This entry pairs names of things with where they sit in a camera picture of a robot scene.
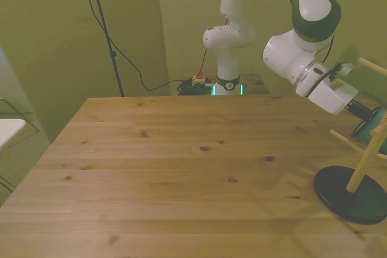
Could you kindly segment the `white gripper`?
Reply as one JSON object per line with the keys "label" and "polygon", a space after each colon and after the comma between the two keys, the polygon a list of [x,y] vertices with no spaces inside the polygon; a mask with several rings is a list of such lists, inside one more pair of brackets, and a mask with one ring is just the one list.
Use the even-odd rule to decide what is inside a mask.
{"label": "white gripper", "polygon": [[345,107],[357,118],[371,118],[372,111],[353,98],[359,91],[341,79],[330,80],[329,74],[310,73],[296,85],[296,93],[306,97],[324,111],[338,115]]}

